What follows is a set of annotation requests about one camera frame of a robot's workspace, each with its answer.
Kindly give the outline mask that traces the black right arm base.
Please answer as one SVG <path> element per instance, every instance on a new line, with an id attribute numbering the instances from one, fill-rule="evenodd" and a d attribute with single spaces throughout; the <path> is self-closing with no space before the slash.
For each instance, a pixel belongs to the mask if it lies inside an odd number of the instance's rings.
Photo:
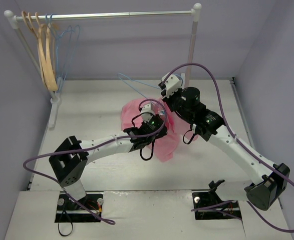
<path id="1" fill-rule="evenodd" d="M 224 182 L 225 180 L 211 181 L 208 190 L 192 192 L 193 208 L 200 209 L 193 211 L 196 221 L 242 220 L 238 202 L 221 200 L 216 193 Z"/>

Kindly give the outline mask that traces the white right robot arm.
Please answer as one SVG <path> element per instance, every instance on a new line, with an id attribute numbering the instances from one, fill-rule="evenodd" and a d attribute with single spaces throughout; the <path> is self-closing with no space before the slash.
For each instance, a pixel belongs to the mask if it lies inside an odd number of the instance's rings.
<path id="1" fill-rule="evenodd" d="M 228 200 L 248 201 L 266 211 L 284 192 L 290 169 L 285 164 L 276 165 L 262 157 L 246 143 L 242 143 L 227 125 L 222 113 L 207 109 L 200 101 L 200 90 L 182 88 L 175 76 L 160 83 L 162 100 L 169 109 L 190 125 L 193 135 L 216 146 L 232 159 L 250 178 L 251 183 L 211 182 L 208 200 L 219 206 Z"/>

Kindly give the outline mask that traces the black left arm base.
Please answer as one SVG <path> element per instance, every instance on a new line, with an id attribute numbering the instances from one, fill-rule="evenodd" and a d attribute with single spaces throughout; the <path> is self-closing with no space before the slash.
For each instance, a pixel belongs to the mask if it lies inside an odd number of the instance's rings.
<path id="1" fill-rule="evenodd" d="M 102 216 L 102 193 L 87 193 L 79 202 L 96 215 Z M 57 202 L 55 223 L 99 223 L 87 210 L 73 202 L 65 193 L 60 193 Z"/>

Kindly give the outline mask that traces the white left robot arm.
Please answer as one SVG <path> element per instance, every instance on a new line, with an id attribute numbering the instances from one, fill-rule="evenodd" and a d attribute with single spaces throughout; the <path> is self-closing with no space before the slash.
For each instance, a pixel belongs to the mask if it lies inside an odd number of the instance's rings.
<path id="1" fill-rule="evenodd" d="M 80 210 L 87 203 L 81 176 L 88 164 L 114 154 L 141 152 L 148 145 L 154 148 L 155 140 L 166 135 L 164 120 L 155 115 L 140 127 L 126 128 L 105 138 L 84 141 L 70 136 L 49 157 L 49 163 L 60 187 L 70 195 L 69 205 Z"/>

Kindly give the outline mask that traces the pink t shirt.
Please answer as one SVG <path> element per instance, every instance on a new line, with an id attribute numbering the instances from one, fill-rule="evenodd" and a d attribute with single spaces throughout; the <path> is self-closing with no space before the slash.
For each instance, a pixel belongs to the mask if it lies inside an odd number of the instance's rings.
<path id="1" fill-rule="evenodd" d="M 138 107 L 142 100 L 144 99 L 138 98 L 131 100 L 122 107 L 120 114 L 121 130 L 133 126 L 131 119 L 140 113 Z M 154 154 L 161 162 L 166 162 L 173 158 L 173 153 L 178 147 L 180 140 L 178 134 L 175 133 L 174 130 L 172 112 L 161 99 L 159 99 L 159 101 L 165 106 L 167 112 L 167 121 L 165 124 L 167 127 L 167 135 L 155 141 Z"/>

